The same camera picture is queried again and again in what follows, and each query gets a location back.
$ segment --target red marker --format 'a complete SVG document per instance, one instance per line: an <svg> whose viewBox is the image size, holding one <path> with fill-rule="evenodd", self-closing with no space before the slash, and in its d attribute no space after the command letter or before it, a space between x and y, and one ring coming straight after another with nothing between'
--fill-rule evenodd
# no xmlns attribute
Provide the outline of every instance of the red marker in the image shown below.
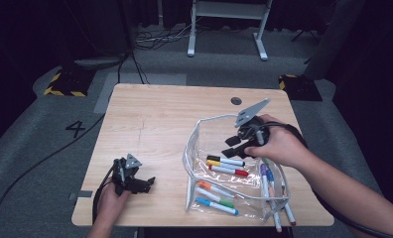
<svg viewBox="0 0 393 238"><path fill-rule="evenodd" d="M232 170L232 169L223 168L223 167L217 167L217 166L213 166L213 165L209 165L208 168L211 171L225 172L225 173L235 174L237 176L242 176L242 177L248 177L249 176L249 173L246 172L246 171Z"/></svg>

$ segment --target stand leg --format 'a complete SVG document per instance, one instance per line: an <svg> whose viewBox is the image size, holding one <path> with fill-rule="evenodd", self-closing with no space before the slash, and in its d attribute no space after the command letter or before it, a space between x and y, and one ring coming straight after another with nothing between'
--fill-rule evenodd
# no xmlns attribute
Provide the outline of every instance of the stand leg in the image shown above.
<svg viewBox="0 0 393 238"><path fill-rule="evenodd" d="M197 0L194 0L190 43L188 45L188 57L193 57L196 54L196 24L197 24L196 21L197 21Z"/></svg>
<svg viewBox="0 0 393 238"><path fill-rule="evenodd" d="M262 34L264 33L265 24L267 23L268 15L270 13L271 8L271 0L268 1L267 6L265 7L264 16L262 18L261 24L259 25L258 33L254 33L253 37L255 39L256 47L258 48L259 56L261 60L267 60L268 56L265 52L264 44L262 43Z"/></svg>
<svg viewBox="0 0 393 238"><path fill-rule="evenodd" d="M315 36L315 34L312 31L309 31L312 35L312 37L315 39L315 41L317 42L317 44L320 43L320 41L318 40L317 36Z"/></svg>
<svg viewBox="0 0 393 238"><path fill-rule="evenodd" d="M294 37L294 38L292 39L292 42L295 41L303 32L304 32L304 30L302 30L296 37Z"/></svg>

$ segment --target black cable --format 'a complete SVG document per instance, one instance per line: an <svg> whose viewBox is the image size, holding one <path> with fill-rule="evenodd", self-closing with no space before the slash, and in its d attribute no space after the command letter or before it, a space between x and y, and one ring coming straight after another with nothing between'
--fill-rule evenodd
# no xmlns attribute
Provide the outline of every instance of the black cable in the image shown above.
<svg viewBox="0 0 393 238"><path fill-rule="evenodd" d="M141 64L137 63L137 60L135 59L134 52L131 53L131 56L132 56L132 60L135 63L135 66L137 68L138 74L140 75L141 83L145 84L143 76L141 75L141 71L142 71ZM150 84L150 82L148 81L147 75L145 73L144 73L144 75L145 75L145 79L146 79L147 83Z"/></svg>
<svg viewBox="0 0 393 238"><path fill-rule="evenodd" d="M128 58L128 55L125 54L124 57L122 58L122 61L120 62L119 66L118 66L118 83L120 83L120 68L122 67L122 64L126 61L127 58Z"/></svg>
<svg viewBox="0 0 393 238"><path fill-rule="evenodd" d="M75 14L73 13L72 9L70 8L70 6L69 6L69 4L67 3L66 0L64 0L64 3L65 3L66 8L68 9L69 13L71 14L72 18L74 19L76 25L78 26L79 30L81 31L82 35L88 41L88 43L94 48L94 50L99 52L99 53L101 53L101 54L103 54L104 56L118 58L118 60L116 60L116 61L100 62L100 63L94 63L94 64L90 64L90 65L81 64L81 63L78 63L78 62L76 62L75 64L77 64L79 67L81 67L84 70L99 70L99 69L105 69L105 68L113 67L113 66L116 66L116 65L120 64L122 62L122 56L117 55L117 54L112 54L112 53L109 53L108 51L103 51L103 50L99 49L91 41L91 39L88 37L88 35L85 33L85 31L82 29L81 23L76 18Z"/></svg>
<svg viewBox="0 0 393 238"><path fill-rule="evenodd" d="M166 35L162 35L162 33L166 32L163 31L162 33L160 33L158 36L154 36L149 33L149 32L144 32L143 34L149 34L150 37L148 38L144 38L144 39L137 39L136 41L136 48L138 50L142 50L142 51L148 51L148 50L156 50L162 46L164 46L167 43L173 43L173 42L177 42L179 40L181 40L182 38L184 38L185 36L181 36L181 34L184 34L186 32L188 32L190 30L190 26L184 27L181 30L174 30L172 32L172 30L168 31L168 34ZM151 42L151 46L145 46L143 45L143 43L145 42Z"/></svg>
<svg viewBox="0 0 393 238"><path fill-rule="evenodd" d="M46 161L47 159L49 159L50 157L56 155L57 153L63 151L64 149L68 148L69 146L71 146L73 143L77 142L79 139L81 139L85 134L87 134L89 131L91 131L91 129L93 129L100 121L101 119L104 118L103 114L96 122L94 122L94 124L88 128L84 133L82 133L81 135L79 135L77 138L75 138L73 141L69 142L68 144L66 144L65 146L63 146L62 148L56 150L55 152L51 153L50 155L44 157L42 160L38 161L37 163L35 163L33 166L31 166L29 169L27 169L26 171L24 171L20 176L18 176L12 183L11 185L9 185L7 187L7 189L5 190L4 194L1 196L0 198L0 206L5 198L5 196L8 194L8 192L13 188L13 186L20 180L22 179L26 174L28 174L30 171L32 171L34 168L36 168L37 166L39 166L41 163L43 163L44 161Z"/></svg>

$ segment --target marker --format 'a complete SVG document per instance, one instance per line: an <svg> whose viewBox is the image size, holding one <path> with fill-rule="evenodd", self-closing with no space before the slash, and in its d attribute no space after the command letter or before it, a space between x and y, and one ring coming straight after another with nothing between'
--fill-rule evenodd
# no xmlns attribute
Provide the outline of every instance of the marker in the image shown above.
<svg viewBox="0 0 393 238"><path fill-rule="evenodd" d="M287 194L286 194L286 187L284 186L284 182L283 181L281 182L281 190L282 190L283 196L287 196ZM284 206L284 209L286 210L287 216L289 217L290 224L292 224L292 226L295 226L296 225L296 219L295 219L295 216L293 215L292 208L290 208L289 201Z"/></svg>
<svg viewBox="0 0 393 238"><path fill-rule="evenodd" d="M236 165L236 166L240 166L240 167L244 167L245 166L245 163L242 162L242 161L235 161L235 160L221 158L221 157L217 157L217 156L206 156L206 159L207 160L212 160L212 161L228 163L228 164Z"/></svg>
<svg viewBox="0 0 393 238"><path fill-rule="evenodd" d="M246 172L246 171L232 170L232 169L223 168L223 167L217 167L217 166L212 166L212 165L209 165L208 168L211 171L225 172L225 173L235 174L237 176L242 176L242 177L248 177L249 176L249 173Z"/></svg>
<svg viewBox="0 0 393 238"><path fill-rule="evenodd" d="M230 207L230 208L234 208L234 204L231 203L230 201L221 199L219 196L216 196L216 195L212 194L211 192L206 191L206 190L204 190L204 189L202 189L202 188L200 188L198 186L196 187L196 191L201 193L201 194L204 194L209 199L218 202L220 205L227 206L227 207Z"/></svg>
<svg viewBox="0 0 393 238"><path fill-rule="evenodd" d="M212 165L212 166L217 166L217 167L224 167L224 168L228 168L228 169L232 169L232 170L239 170L239 171L244 170L244 168L240 167L240 166L222 163L222 162L218 162L218 161L212 161L212 160L206 160L206 164Z"/></svg>
<svg viewBox="0 0 393 238"><path fill-rule="evenodd" d="M272 189L271 184L269 184L268 180L267 180L267 166L265 164L261 164L261 175L262 175L262 183L264 186L264 192L265 192L265 196L270 197L271 196L275 196L275 192L274 189ZM276 207L276 204L274 201L268 201L270 202L271 208L274 209ZM281 227L281 222L280 222L280 216L278 214L278 212L274 213L274 223L277 229L277 232L282 232L282 227Z"/></svg>
<svg viewBox="0 0 393 238"><path fill-rule="evenodd" d="M268 191L267 170L265 164L261 164L262 185L264 186L264 193L267 198L270 197Z"/></svg>
<svg viewBox="0 0 393 238"><path fill-rule="evenodd" d="M230 198L234 198L234 195L228 193L227 191L223 191L223 190L221 190L220 188L217 188L217 187L211 185L209 182L206 182L206 181L199 181L197 184L198 184L199 186L205 188L205 189L212 190L212 191L216 191L216 192L218 192L218 193L220 193L220 194L223 194L223 195L225 195L225 196L228 196L228 197L230 197Z"/></svg>
<svg viewBox="0 0 393 238"><path fill-rule="evenodd" d="M237 211L236 209L220 205L218 203L215 203L215 202L210 201L208 199L204 199L204 198L199 197L199 196L196 198L196 202L198 202L200 204L203 204L203 205L206 205L206 206L209 206L209 207L216 208L218 210L225 211L225 212L230 213L232 215L237 215L239 213L239 211Z"/></svg>
<svg viewBox="0 0 393 238"><path fill-rule="evenodd" d="M267 179L270 183L273 184L274 187L274 176L273 176L273 172L270 170L270 165L268 163L267 158L262 158L262 162L265 164L266 168L266 172L267 172Z"/></svg>
<svg viewBox="0 0 393 238"><path fill-rule="evenodd" d="M271 207L273 209L276 208L275 202L271 202ZM276 224L277 232L282 232L283 229L281 228L280 215L278 214L278 212L274 213L274 222Z"/></svg>

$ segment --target black mat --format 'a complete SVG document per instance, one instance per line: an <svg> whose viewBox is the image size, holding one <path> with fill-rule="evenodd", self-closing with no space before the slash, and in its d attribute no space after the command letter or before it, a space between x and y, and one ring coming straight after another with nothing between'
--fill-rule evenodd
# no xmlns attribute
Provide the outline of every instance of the black mat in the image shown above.
<svg viewBox="0 0 393 238"><path fill-rule="evenodd" d="M323 101L313 80L304 76L284 74L279 76L280 89L287 92L290 100Z"/></svg>

